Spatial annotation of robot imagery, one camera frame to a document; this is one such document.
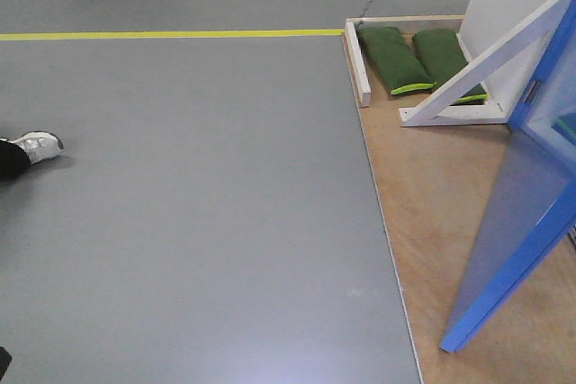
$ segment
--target white wooden beam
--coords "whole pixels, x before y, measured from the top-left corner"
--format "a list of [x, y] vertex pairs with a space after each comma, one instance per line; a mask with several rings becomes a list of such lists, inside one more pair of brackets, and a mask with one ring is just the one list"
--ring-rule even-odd
[[416, 107], [400, 108], [402, 126], [492, 125], [506, 123], [507, 117], [496, 103], [486, 105], [455, 105], [444, 108], [437, 116], [418, 125], [404, 125]]
[[354, 87], [358, 103], [361, 107], [367, 107], [370, 105], [372, 89], [368, 82], [368, 75], [366, 74], [364, 59], [362, 58], [362, 51], [360, 50], [360, 43], [358, 42], [358, 37], [356, 35], [356, 28], [352, 22], [346, 23], [344, 33], [347, 47], [346, 54], [348, 57], [348, 69], [350, 70], [350, 80], [352, 80], [352, 86]]
[[400, 33], [411, 34], [429, 29], [459, 31], [463, 19], [463, 15], [409, 15], [405, 17], [348, 18], [346, 23], [361, 23], [363, 27], [391, 26], [397, 28]]
[[[544, 2], [419, 105], [407, 111], [400, 109], [402, 126], [430, 124], [429, 121], [432, 121], [446, 107], [455, 103], [463, 94], [557, 25], [569, 2], [570, 0]], [[466, 108], [468, 111], [467, 107], [469, 106], [456, 106], [451, 107], [450, 110]]]

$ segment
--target blue door frame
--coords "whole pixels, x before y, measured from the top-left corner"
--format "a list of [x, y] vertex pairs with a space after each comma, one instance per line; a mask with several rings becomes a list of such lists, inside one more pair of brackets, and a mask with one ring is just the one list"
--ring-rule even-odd
[[440, 344], [445, 351], [464, 348], [576, 224], [573, 169], [524, 131], [536, 93], [546, 88], [575, 32], [572, 0], [510, 117], [512, 140]]

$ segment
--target black pants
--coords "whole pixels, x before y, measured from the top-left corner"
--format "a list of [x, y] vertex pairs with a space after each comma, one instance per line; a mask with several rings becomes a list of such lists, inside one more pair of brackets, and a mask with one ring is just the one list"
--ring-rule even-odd
[[14, 179], [30, 165], [26, 152], [13, 143], [0, 140], [0, 180]]

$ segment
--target green bag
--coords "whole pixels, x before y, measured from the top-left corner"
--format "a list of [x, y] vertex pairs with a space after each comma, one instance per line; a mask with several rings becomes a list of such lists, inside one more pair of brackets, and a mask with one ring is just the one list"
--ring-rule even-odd
[[395, 27], [366, 27], [357, 31], [364, 53], [376, 74], [390, 90], [400, 96], [434, 87], [434, 80], [412, 53]]
[[[456, 32], [450, 29], [419, 31], [412, 37], [416, 55], [427, 72], [434, 78], [434, 92], [468, 65]], [[479, 103], [488, 97], [481, 85], [476, 85], [454, 103]]]

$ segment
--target shoe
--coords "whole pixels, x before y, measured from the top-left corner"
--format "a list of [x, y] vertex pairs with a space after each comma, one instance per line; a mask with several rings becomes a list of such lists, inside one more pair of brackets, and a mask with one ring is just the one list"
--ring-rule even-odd
[[37, 164], [45, 159], [51, 159], [62, 153], [64, 145], [60, 138], [49, 132], [35, 130], [27, 132], [21, 137], [9, 141], [21, 148], [32, 164]]

